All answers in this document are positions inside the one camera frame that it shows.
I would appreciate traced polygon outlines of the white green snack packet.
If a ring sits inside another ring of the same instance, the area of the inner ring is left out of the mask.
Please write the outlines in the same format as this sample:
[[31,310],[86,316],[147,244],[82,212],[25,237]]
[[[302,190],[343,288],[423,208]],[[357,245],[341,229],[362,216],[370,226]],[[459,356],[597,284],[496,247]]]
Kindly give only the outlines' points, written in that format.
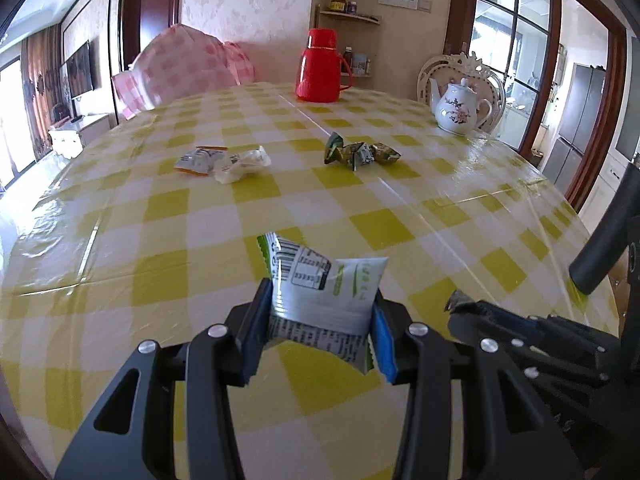
[[268,337],[329,352],[366,374],[373,305],[388,259],[330,259],[275,232],[257,243],[272,283]]

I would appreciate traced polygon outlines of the yellow green candy packet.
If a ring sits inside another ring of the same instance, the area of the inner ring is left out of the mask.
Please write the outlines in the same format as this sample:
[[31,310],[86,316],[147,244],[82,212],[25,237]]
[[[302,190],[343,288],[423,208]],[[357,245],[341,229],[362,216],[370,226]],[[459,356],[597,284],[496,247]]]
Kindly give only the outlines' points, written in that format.
[[383,143],[373,143],[370,145],[370,152],[373,159],[381,165],[391,165],[401,158],[401,154]]

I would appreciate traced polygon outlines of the clear bread packet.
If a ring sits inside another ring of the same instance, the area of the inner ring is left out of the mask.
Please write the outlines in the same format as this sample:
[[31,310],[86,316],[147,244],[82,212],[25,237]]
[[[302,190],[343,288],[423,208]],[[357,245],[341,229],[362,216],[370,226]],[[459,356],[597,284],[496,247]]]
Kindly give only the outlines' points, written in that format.
[[260,146],[244,152],[225,154],[214,163],[214,177],[221,184],[231,184],[270,165],[270,156]]

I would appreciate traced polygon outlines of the white orange snack packet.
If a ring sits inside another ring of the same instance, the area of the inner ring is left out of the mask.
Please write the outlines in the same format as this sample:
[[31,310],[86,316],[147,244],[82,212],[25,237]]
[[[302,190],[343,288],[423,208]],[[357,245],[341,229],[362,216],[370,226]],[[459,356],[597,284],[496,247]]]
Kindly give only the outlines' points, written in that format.
[[208,176],[215,166],[215,162],[224,158],[228,148],[223,146],[196,146],[193,150],[183,154],[175,163],[176,171],[196,176]]

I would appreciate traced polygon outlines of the grey candy packet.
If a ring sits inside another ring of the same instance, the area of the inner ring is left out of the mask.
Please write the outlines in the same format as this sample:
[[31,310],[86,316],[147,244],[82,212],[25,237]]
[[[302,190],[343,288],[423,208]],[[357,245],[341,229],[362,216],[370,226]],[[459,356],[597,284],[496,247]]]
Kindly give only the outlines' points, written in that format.
[[374,161],[370,145],[366,142],[348,144],[345,148],[347,156],[347,166],[352,171],[356,171],[360,166],[369,165]]

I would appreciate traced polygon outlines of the black snack packet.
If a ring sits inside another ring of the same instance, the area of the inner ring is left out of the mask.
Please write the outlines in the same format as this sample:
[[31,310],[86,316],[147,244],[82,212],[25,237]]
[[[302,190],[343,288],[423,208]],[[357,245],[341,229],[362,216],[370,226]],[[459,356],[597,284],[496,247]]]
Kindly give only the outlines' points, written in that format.
[[465,292],[462,292],[462,290],[456,289],[448,298],[445,310],[452,312],[457,308],[465,306],[466,304],[475,304],[475,300],[468,296]]

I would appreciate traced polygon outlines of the yellow green checkered tablecloth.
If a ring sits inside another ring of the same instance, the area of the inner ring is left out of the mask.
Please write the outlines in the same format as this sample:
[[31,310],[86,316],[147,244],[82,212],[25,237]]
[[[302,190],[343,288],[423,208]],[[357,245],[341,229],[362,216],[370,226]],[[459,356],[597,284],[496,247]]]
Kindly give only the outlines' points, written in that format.
[[[383,143],[398,162],[326,165]],[[231,184],[176,171],[196,146],[262,146],[271,165]],[[563,195],[506,144],[437,128],[428,108],[361,89],[333,104],[288,86],[235,87],[143,113],[105,133],[44,192],[1,286],[1,368],[46,471],[137,344],[185,341],[254,296],[257,237],[331,258],[388,259],[381,288],[443,332],[463,290],[521,315],[616,332],[611,287],[585,296],[568,265],[588,233]]]

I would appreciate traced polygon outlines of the white floral teapot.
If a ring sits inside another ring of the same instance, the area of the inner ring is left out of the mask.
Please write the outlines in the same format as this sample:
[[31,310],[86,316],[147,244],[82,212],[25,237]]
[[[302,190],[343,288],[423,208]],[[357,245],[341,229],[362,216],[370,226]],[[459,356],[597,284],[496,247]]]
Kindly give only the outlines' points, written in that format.
[[472,89],[469,79],[463,77],[459,82],[450,82],[444,94],[434,78],[428,80],[431,112],[436,124],[442,130],[468,134],[477,129],[492,113],[492,104],[481,99]]

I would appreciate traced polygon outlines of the white ornate chair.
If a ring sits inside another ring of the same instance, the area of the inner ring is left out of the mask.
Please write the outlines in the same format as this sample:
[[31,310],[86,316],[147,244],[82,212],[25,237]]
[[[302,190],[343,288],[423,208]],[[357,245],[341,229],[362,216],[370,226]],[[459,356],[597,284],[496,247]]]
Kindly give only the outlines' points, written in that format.
[[460,84],[462,79],[480,99],[486,99],[491,105],[491,111],[480,120],[478,128],[492,133],[506,108],[506,92],[499,75],[474,52],[441,54],[426,61],[416,81],[416,98],[425,105],[435,105],[445,94],[447,84]]

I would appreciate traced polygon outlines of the red thermos jug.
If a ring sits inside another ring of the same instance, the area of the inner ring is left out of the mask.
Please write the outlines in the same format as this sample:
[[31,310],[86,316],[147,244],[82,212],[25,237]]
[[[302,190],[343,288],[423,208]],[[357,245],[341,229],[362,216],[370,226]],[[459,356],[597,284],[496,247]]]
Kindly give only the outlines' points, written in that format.
[[300,57],[296,96],[305,102],[333,103],[352,86],[352,71],[337,50],[337,34],[329,28],[312,28]]

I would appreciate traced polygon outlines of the white tv cabinet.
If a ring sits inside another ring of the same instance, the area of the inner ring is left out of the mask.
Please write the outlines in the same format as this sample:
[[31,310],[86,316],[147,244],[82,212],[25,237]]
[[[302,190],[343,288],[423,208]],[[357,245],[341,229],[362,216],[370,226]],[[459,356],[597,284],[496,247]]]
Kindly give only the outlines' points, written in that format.
[[88,115],[68,120],[58,128],[52,128],[49,136],[52,150],[66,159],[76,158],[89,144],[112,128],[109,114]]

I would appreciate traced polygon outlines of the wooden corner shelf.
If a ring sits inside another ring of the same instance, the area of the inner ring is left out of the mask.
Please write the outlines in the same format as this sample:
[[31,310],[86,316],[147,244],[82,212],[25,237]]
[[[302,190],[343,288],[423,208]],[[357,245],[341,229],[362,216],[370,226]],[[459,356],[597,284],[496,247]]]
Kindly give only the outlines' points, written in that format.
[[378,15],[332,11],[326,4],[314,7],[314,26],[336,32],[337,50],[351,62],[356,84],[372,84],[380,52],[382,18]]

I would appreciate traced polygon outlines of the pink checkered covered chair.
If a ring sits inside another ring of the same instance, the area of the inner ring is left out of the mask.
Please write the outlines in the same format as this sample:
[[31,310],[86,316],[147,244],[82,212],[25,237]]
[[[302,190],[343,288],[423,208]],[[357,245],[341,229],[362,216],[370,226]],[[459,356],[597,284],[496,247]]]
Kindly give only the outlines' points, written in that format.
[[163,30],[128,70],[112,77],[119,115],[130,119],[175,100],[256,81],[238,44],[178,24]]

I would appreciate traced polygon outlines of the wall television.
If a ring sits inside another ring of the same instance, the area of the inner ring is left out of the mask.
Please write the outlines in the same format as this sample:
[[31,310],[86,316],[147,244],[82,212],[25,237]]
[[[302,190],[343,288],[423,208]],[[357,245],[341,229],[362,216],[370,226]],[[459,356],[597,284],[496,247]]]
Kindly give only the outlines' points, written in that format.
[[65,62],[72,99],[94,90],[91,42],[82,44]]

